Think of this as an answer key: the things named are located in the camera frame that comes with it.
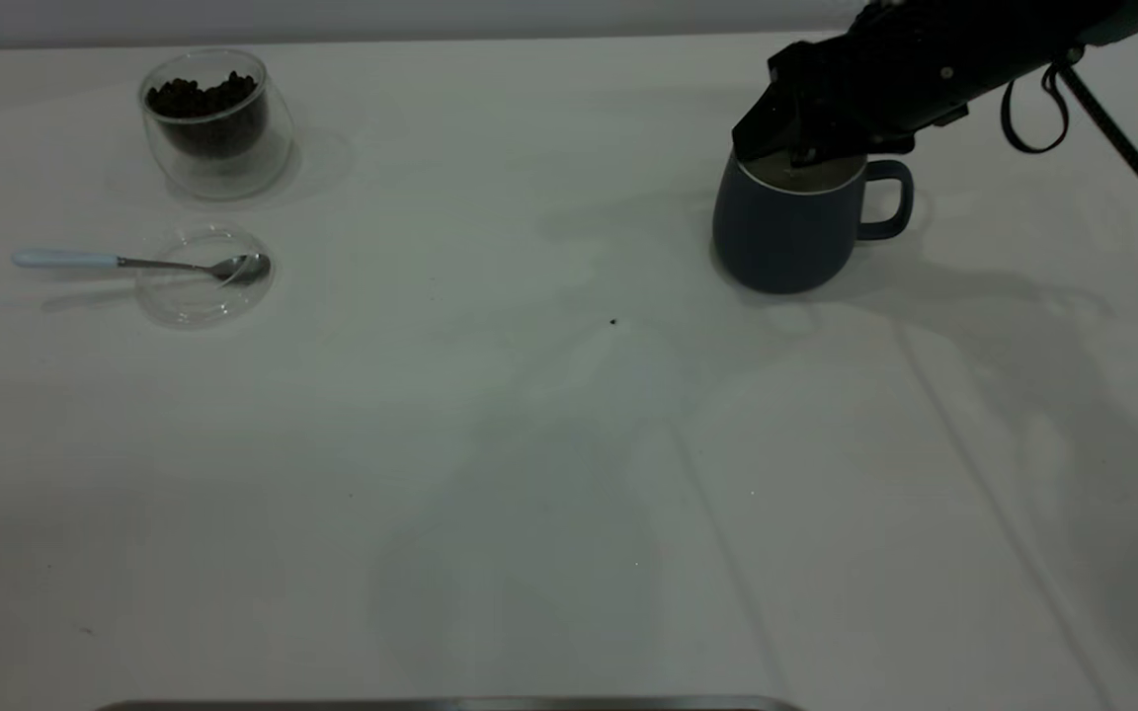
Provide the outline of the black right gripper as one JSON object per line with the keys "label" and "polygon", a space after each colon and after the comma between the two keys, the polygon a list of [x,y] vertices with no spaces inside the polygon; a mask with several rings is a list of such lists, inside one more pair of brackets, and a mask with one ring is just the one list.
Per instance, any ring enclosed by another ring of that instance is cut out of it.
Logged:
{"label": "black right gripper", "polygon": [[[797,41],[768,60],[772,82],[732,129],[741,162],[784,154],[795,167],[904,154],[954,109],[1065,53],[1123,1],[872,1],[846,39]],[[841,71],[846,96],[840,98]]]}

